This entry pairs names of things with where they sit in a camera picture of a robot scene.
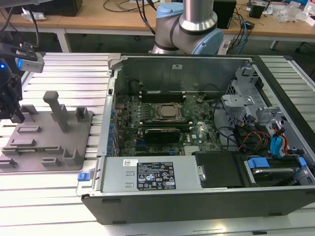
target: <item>connector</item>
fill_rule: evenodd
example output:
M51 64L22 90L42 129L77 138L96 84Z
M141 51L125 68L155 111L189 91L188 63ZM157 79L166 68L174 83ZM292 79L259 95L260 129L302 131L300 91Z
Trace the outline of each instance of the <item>connector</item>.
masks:
M256 118L253 117L252 115L248 115L248 116L247 116L247 120L248 120L248 122L250 122L250 123L258 123L258 121L256 120Z

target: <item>gray vertical post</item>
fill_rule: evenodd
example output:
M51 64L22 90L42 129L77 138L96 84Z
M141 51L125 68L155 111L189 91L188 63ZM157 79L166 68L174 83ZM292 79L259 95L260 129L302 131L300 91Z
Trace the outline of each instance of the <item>gray vertical post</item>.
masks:
M60 104L58 102L58 93L56 91L47 91L43 97L44 102L48 103L52 112L54 113L55 119L59 124L60 129L63 133L67 132L68 122L65 117Z

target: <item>gray fixture plate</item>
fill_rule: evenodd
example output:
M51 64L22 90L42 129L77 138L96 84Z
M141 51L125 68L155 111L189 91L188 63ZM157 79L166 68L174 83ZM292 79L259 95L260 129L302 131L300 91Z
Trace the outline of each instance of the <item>gray fixture plate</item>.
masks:
M89 137L90 127L92 123L93 112L89 111L89 120L87 122L78 122L75 112L68 111L68 132L62 133L57 122L53 121L51 116L52 112L38 112L38 114L32 115L34 122L25 121L22 124L18 124L11 135L7 146L12 147L10 144L14 139L27 139L35 140L35 147L58 147L61 146L63 150L67 149L72 156L74 150L77 149L80 157L74 165L66 165L61 154L47 154L46 152L27 152L20 155L1 155L0 160L13 159L17 162L15 168L0 166L0 173L15 173L15 172L44 172L44 171L77 171L82 169L86 145ZM27 126L40 126L41 131L39 133L23 133L19 134L17 130L20 127ZM58 158L60 166L56 165L42 165L42 158Z

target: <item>workbench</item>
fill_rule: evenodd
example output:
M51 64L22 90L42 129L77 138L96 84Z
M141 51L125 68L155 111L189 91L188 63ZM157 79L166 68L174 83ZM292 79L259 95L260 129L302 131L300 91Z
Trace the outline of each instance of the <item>workbench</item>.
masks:
M292 60L282 56L261 56L282 88L315 130L315 84ZM69 111L87 106L94 112L83 170L95 167L102 114L109 76L108 54L47 53L41 74L25 73L20 104L33 104L38 111L50 108L42 97L57 90L59 102ZM265 91L271 103L276 103ZM0 147L6 145L15 124L1 121ZM62 174L0 175L0 234L12 235L268 235L312 236L315 204L287 216L214 219L103 226L77 197L78 172Z
M121 0L112 0L106 6L110 9L119 10L116 7L116 2L121 2ZM247 0L238 0L237 2L236 6L239 9ZM47 20L38 21L39 31L55 33L61 49L65 53L71 52L67 33L152 35L143 24L138 12L110 12L103 8L103 4L104 0L83 0L82 9L76 17L48 15ZM124 7L134 8L136 4L126 3ZM248 17L249 13L245 11L245 7L241 7L238 11L245 20L255 23L249 39L315 42L315 27L311 27L305 22L278 23L272 15L262 15L260 19L255 19ZM155 28L156 12L150 6L146 6L146 16L151 26ZM3 22L4 18L1 16L0 24L3 24ZM19 31L34 31L33 24L20 15L13 15L10 22ZM229 29L223 31L225 34L224 41L229 42L238 35L240 26L233 19Z

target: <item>aluminum extrusion table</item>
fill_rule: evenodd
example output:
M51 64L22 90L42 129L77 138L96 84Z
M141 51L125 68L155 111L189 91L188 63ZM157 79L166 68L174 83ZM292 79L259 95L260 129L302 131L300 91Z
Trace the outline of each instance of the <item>aluminum extrusion table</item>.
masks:
M49 53L44 57L42 74L26 73L22 78L21 104L49 110L42 97L47 90L57 90L60 103L68 110L83 105L94 112L84 170L95 165L108 83L107 58L108 54ZM292 60L271 56L262 59L314 130L314 83ZM0 147L5 146L14 126L11 121L1 122ZM77 172L0 175L0 235L188 236L252 235L253 231L263 231L268 235L311 236L315 230L315 204L288 216L104 226L76 196L76 187Z

